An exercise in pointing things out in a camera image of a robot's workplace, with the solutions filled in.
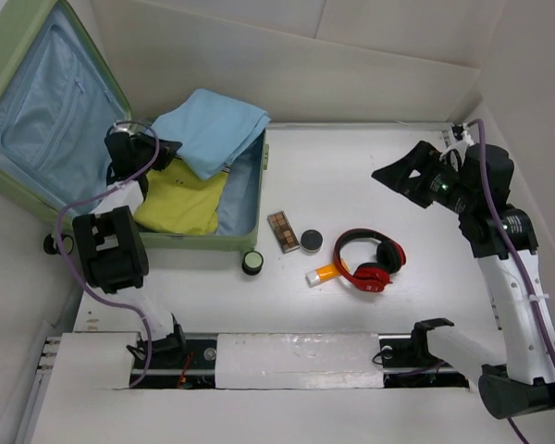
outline green suitcase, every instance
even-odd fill
[[[64,204],[105,189],[105,131],[130,117],[127,99],[66,1],[6,2],[0,13],[0,193],[53,226]],[[251,250],[267,164],[264,136],[237,160],[239,175],[230,173],[215,234],[145,230],[145,246]]]

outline orange tube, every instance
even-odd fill
[[[345,261],[342,260],[341,264],[346,270],[350,271]],[[340,272],[333,264],[329,264],[329,265],[321,266],[315,271],[311,271],[310,273],[307,273],[306,281],[308,282],[308,285],[310,287],[315,287],[319,284],[322,284],[323,282],[327,282],[332,278],[336,278],[337,276],[340,276]]]

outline headphone ear cup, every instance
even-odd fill
[[[380,268],[380,269],[382,269],[382,266],[380,266],[380,264],[378,262],[364,262],[363,264],[359,264],[355,271],[357,272],[358,270],[360,270],[362,268]]]
[[[400,246],[390,240],[384,240],[376,248],[376,259],[381,268],[390,274],[397,273],[404,265],[404,253]]]
[[[359,265],[353,276],[356,279],[377,280],[383,284],[383,287],[390,283],[389,272],[376,262],[366,262]]]

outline yellow shirt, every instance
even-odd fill
[[[228,173],[199,179],[179,159],[163,171],[151,170],[146,200],[133,215],[136,222],[164,233],[201,235],[218,228],[217,207]]]

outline headphones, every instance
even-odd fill
[[[352,275],[341,263],[341,249],[351,241],[359,239],[374,239],[379,242],[376,249],[378,262],[361,264]],[[406,262],[405,251],[397,242],[378,231],[367,228],[351,229],[343,233],[335,242],[333,251],[333,264],[341,275],[357,289],[373,293],[384,290],[385,286],[391,282],[390,275],[397,273]]]

